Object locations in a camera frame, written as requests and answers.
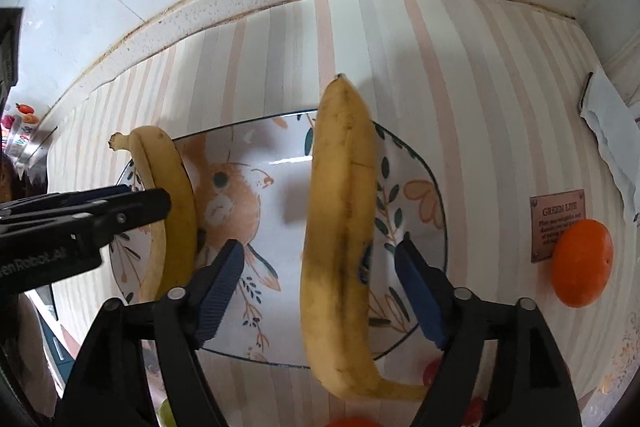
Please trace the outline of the orange tangerine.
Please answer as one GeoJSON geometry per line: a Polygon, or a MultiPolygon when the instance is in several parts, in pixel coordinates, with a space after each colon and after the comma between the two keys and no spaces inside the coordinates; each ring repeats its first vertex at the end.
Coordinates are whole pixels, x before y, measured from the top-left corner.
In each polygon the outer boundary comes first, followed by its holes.
{"type": "Polygon", "coordinates": [[[553,251],[550,282],[555,296],[570,308],[596,301],[608,285],[613,254],[613,239],[603,223],[592,219],[575,222],[553,251]]]}
{"type": "Polygon", "coordinates": [[[382,427],[375,421],[364,417],[346,417],[331,421],[326,427],[382,427]]]}

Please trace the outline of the striped tablecloth with cat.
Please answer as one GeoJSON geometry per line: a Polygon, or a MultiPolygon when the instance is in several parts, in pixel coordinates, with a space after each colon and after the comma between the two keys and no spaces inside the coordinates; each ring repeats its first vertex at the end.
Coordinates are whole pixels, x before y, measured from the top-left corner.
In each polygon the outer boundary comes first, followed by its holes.
{"type": "Polygon", "coordinates": [[[108,138],[140,124],[171,136],[318,104],[345,74],[377,122],[427,162],[444,195],[450,274],[482,297],[538,297],[585,419],[602,421],[639,366],[637,229],[579,85],[597,55],[574,20],[504,0],[300,0],[207,28],[93,90],[53,133],[50,190],[114,182],[108,138]],[[611,280],[564,307],[530,261],[528,203],[580,188],[614,241],[611,280]]]}

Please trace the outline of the green apple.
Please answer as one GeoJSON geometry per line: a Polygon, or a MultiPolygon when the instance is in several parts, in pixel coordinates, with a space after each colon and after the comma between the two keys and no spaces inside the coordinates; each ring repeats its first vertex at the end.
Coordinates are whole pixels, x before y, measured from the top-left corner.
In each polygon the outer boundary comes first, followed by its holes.
{"type": "Polygon", "coordinates": [[[157,419],[160,422],[160,427],[176,427],[176,421],[174,415],[172,415],[171,408],[167,399],[165,399],[157,410],[157,419]]]}

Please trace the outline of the oval floral ceramic plate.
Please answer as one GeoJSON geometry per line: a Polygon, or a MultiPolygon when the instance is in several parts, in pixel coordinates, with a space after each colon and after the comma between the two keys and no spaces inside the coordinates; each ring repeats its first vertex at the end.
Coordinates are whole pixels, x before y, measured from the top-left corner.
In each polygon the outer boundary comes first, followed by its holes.
{"type": "MultiPolygon", "coordinates": [[[[314,112],[230,124],[177,141],[204,233],[198,263],[235,239],[244,270],[224,321],[206,349],[217,355],[301,369],[299,279],[305,238],[314,112]]],[[[418,322],[396,277],[403,239],[437,269],[448,263],[436,180],[426,162],[384,127],[375,130],[376,211],[369,291],[375,358],[401,345],[418,322]]]]}

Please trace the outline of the colourful wall stickers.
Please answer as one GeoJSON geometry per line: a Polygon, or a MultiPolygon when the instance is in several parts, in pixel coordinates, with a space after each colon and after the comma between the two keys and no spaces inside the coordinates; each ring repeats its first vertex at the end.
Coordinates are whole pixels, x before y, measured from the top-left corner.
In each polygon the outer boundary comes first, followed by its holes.
{"type": "Polygon", "coordinates": [[[37,109],[9,103],[1,116],[1,148],[9,158],[19,158],[40,124],[37,109]]]}

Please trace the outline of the black range hood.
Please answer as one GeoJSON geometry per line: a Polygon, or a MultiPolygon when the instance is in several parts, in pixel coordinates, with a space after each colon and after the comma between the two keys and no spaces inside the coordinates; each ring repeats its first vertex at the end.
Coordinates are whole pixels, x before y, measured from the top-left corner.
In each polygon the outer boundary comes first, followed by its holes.
{"type": "Polygon", "coordinates": [[[0,9],[0,100],[6,106],[10,91],[17,84],[18,44],[20,43],[22,8],[0,9]]]}

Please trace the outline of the cherry tomato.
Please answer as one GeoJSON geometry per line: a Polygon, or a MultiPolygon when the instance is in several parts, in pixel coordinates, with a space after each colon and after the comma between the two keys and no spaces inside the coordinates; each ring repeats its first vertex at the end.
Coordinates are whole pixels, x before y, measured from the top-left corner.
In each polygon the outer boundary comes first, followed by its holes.
{"type": "Polygon", "coordinates": [[[478,427],[482,421],[486,400],[476,397],[471,400],[462,418],[462,427],[478,427]]]}
{"type": "Polygon", "coordinates": [[[434,384],[435,376],[439,370],[440,363],[442,363],[442,358],[435,359],[424,367],[422,373],[422,381],[424,386],[431,387],[431,385],[434,384]]]}

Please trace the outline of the white folded tissue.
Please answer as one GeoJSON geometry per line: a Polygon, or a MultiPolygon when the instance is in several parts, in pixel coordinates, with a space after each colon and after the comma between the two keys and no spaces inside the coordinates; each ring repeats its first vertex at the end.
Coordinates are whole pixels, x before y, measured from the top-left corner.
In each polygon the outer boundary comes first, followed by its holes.
{"type": "Polygon", "coordinates": [[[639,128],[601,66],[593,71],[580,117],[594,134],[623,201],[625,220],[639,223],[639,128]]]}

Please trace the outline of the black phone under tissue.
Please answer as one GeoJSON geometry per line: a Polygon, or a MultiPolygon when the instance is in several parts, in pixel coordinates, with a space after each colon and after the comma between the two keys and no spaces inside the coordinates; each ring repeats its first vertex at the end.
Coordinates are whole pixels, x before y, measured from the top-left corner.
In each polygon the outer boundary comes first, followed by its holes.
{"type": "Polygon", "coordinates": [[[582,109],[584,108],[584,104],[585,104],[585,98],[590,86],[590,82],[591,82],[591,78],[593,76],[593,72],[588,72],[588,75],[584,81],[584,83],[582,84],[582,91],[580,91],[580,95],[578,98],[578,103],[577,103],[577,110],[578,110],[578,114],[582,113],[582,109]]]}

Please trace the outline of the brown green life label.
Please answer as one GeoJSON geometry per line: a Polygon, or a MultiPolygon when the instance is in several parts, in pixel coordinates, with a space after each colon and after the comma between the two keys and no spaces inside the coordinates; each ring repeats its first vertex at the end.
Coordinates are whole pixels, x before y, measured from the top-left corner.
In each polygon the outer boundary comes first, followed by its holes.
{"type": "Polygon", "coordinates": [[[586,217],[585,191],[582,188],[532,196],[529,206],[532,220],[530,261],[533,263],[551,258],[565,230],[586,217]]]}

